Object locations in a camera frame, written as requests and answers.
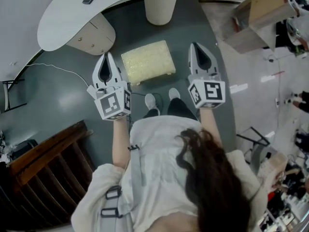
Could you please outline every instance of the strap buckle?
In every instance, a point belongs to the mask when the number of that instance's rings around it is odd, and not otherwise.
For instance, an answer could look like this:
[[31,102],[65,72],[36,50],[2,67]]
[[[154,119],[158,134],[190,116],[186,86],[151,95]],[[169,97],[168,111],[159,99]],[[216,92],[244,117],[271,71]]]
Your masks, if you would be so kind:
[[135,146],[133,146],[133,145],[131,145],[131,147],[128,147],[127,148],[129,151],[132,151],[132,150],[135,150],[135,149],[140,149],[140,147],[138,147],[138,145],[135,145]]
[[116,199],[121,196],[121,186],[113,186],[107,190],[105,193],[106,200]]
[[104,208],[101,210],[102,218],[122,218],[123,215],[119,214],[118,208]]

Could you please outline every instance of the wooden stair railing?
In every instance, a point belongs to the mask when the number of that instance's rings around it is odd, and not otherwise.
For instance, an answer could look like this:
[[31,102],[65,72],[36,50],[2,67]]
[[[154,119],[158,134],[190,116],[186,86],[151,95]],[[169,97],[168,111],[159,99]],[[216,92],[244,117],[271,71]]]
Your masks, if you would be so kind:
[[94,166],[80,121],[12,161],[0,164],[0,227],[27,231],[67,224],[90,184]]

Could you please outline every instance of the long brown hair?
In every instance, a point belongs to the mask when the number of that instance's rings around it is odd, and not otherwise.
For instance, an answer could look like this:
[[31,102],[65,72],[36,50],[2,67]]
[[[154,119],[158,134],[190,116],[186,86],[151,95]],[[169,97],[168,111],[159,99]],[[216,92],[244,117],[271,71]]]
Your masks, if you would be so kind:
[[[213,136],[203,130],[181,132],[184,142],[177,164],[188,171],[185,192],[197,206],[201,232],[246,232],[249,226],[250,202],[244,196],[241,182],[224,150]],[[193,164],[186,161],[190,152]]]

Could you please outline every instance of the white sneaker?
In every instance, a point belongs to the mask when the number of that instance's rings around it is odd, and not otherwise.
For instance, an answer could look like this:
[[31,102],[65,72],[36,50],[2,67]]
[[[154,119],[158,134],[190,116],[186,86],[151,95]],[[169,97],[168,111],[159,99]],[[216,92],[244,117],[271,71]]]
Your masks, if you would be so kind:
[[158,114],[160,115],[160,110],[159,108],[156,106],[156,103],[155,103],[155,97],[153,94],[146,94],[145,96],[145,104],[147,106],[147,108],[149,110],[151,109],[156,109],[158,110]]
[[174,87],[172,87],[169,90],[169,100],[171,101],[174,98],[179,98],[180,99],[180,93],[178,92],[177,89],[175,89]]

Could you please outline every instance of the white cable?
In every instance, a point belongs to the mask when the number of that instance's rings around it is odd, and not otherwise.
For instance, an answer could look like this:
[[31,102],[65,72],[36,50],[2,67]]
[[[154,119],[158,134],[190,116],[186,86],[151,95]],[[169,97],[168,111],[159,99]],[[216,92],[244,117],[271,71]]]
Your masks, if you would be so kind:
[[[278,63],[278,68],[279,68],[279,73],[281,72],[281,66],[280,66],[280,62],[279,62],[279,59],[280,58],[276,58],[273,54],[269,55],[267,60],[269,61],[269,57],[272,56],[274,57],[274,60],[277,61]],[[279,84],[278,84],[278,100],[279,102],[281,102],[281,73],[279,74]],[[280,112],[281,112],[281,104],[279,104],[279,108],[278,108],[278,111],[277,111],[277,128],[275,130],[275,136],[274,136],[274,139],[273,139],[273,143],[275,142],[276,140],[276,136],[277,136],[277,132],[279,131],[279,126],[280,126]]]
[[77,73],[75,73],[75,72],[67,71],[67,70],[65,70],[65,69],[62,69],[62,68],[56,67],[56,66],[55,66],[55,65],[53,65],[53,64],[44,64],[44,63],[39,63],[39,64],[30,64],[30,65],[26,65],[26,66],[32,66],[32,65],[45,65],[45,66],[53,66],[53,67],[55,67],[56,69],[60,69],[60,70],[65,71],[65,72],[70,72],[70,73],[73,73],[73,74],[77,75],[79,78],[81,78],[81,79],[84,81],[84,83],[87,85],[87,87],[89,87],[89,85],[88,85],[88,83],[85,81],[85,79],[83,79],[83,78],[82,78],[79,74],[77,74]]

